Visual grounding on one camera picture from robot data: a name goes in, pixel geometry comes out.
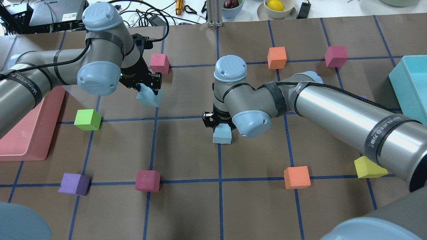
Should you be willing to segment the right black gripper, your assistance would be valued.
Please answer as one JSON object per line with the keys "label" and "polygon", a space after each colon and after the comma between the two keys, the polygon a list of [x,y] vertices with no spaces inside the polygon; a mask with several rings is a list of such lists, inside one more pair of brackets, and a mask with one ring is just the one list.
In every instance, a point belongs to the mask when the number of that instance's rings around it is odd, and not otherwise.
{"label": "right black gripper", "polygon": [[214,100],[212,112],[203,112],[202,121],[207,128],[215,129],[221,123],[224,123],[227,124],[231,130],[236,129],[227,106],[220,100]]}

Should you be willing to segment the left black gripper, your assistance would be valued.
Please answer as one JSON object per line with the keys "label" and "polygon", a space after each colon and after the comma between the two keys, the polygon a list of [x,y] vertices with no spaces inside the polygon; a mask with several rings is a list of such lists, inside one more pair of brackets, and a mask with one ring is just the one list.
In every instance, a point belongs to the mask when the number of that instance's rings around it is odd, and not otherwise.
{"label": "left black gripper", "polygon": [[139,92],[143,86],[148,87],[157,96],[161,90],[162,73],[149,70],[143,58],[144,50],[153,48],[153,39],[141,34],[132,34],[131,38],[134,44],[122,62],[119,82]]}

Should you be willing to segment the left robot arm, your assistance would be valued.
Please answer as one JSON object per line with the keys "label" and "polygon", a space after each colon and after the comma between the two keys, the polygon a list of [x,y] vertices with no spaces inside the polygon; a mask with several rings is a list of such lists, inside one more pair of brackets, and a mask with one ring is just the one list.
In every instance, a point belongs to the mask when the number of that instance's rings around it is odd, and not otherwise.
{"label": "left robot arm", "polygon": [[84,49],[18,54],[11,58],[11,68],[1,72],[1,137],[57,86],[78,85],[104,96],[121,83],[138,91],[141,105],[159,107],[162,74],[152,73],[143,59],[153,40],[131,35],[111,3],[90,5],[82,20]]}

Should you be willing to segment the orange block near arm bases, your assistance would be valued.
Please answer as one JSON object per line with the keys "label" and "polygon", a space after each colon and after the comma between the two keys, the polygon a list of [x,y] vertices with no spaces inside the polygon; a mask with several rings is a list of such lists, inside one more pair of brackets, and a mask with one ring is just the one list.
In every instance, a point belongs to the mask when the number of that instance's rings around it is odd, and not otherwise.
{"label": "orange block near arm bases", "polygon": [[311,186],[307,166],[287,167],[284,170],[284,184],[287,190],[304,189]]}

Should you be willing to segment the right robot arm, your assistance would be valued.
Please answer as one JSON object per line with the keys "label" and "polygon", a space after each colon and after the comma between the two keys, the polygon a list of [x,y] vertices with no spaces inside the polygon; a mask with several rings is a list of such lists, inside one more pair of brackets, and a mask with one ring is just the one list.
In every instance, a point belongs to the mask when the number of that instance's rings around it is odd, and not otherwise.
{"label": "right robot arm", "polygon": [[238,129],[246,138],[261,135],[271,119],[287,112],[312,121],[369,160],[406,181],[411,192],[426,186],[426,126],[375,102],[326,85],[314,71],[253,88],[239,56],[221,57],[213,73],[213,111],[206,127]]}

